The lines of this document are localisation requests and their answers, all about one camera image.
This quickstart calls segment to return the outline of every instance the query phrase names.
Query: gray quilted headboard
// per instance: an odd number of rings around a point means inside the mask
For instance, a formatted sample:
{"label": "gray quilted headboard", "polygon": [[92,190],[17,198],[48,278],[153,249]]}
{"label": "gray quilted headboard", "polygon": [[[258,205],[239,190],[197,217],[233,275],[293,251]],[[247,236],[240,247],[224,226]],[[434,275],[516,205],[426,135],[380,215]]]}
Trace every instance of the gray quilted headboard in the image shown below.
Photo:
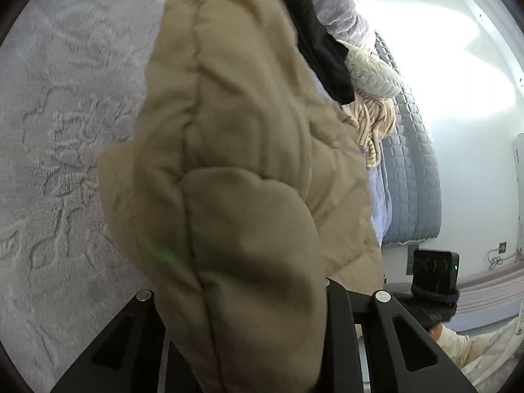
{"label": "gray quilted headboard", "polygon": [[[375,49],[400,73],[379,33]],[[382,141],[392,203],[391,225],[383,245],[436,238],[442,216],[437,156],[408,86],[395,98],[395,111],[395,129]]]}

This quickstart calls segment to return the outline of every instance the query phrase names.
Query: black garment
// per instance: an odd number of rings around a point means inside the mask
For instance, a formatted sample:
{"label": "black garment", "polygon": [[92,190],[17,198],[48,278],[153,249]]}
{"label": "black garment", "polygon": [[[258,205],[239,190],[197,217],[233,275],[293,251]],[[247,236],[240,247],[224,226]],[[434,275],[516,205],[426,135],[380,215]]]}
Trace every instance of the black garment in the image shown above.
{"label": "black garment", "polygon": [[298,34],[298,49],[331,98],[341,104],[355,100],[344,64],[348,50],[316,18],[311,0],[283,0]]}

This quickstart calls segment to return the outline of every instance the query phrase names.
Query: cream quilted cloth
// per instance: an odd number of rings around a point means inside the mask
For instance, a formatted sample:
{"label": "cream quilted cloth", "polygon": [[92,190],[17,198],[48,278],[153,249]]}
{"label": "cream quilted cloth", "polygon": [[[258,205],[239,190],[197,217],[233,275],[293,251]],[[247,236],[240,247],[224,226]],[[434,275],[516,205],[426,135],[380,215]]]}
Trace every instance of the cream quilted cloth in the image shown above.
{"label": "cream quilted cloth", "polygon": [[392,99],[372,96],[361,89],[355,92],[355,101],[342,107],[345,122],[358,129],[358,145],[366,151],[366,168],[381,162],[380,142],[392,131],[396,117]]}

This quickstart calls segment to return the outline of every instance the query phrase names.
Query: white wall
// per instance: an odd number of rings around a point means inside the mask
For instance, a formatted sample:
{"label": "white wall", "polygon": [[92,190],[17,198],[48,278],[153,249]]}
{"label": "white wall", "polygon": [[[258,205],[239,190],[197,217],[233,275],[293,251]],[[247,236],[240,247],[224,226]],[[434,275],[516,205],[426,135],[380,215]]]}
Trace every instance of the white wall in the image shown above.
{"label": "white wall", "polygon": [[[512,141],[524,101],[501,52],[461,0],[370,0],[429,124],[439,161],[442,229],[424,246],[460,253],[460,275],[487,270],[502,241],[515,249],[518,190]],[[407,280],[406,247],[384,250],[388,282]]]}

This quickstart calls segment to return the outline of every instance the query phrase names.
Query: power cord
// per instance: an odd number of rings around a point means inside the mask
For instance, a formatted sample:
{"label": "power cord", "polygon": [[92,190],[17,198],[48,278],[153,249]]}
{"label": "power cord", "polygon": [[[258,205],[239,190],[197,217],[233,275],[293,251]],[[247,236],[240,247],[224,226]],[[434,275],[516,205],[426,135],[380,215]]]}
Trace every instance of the power cord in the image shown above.
{"label": "power cord", "polygon": [[498,252],[498,248],[494,248],[494,249],[488,251],[488,254],[487,254],[487,258],[488,258],[488,262],[489,262],[489,270],[493,270],[497,266],[501,266],[505,261],[507,261],[509,259],[512,259],[513,257],[515,257],[515,263],[517,263],[518,261],[520,261],[521,257],[524,255],[524,254],[522,254],[522,249],[517,249],[517,251],[514,254],[512,254],[511,256],[508,256],[508,257],[502,258],[501,256],[496,256],[496,257],[493,257],[493,258],[489,258],[489,255],[491,253],[495,252],[495,251]]}

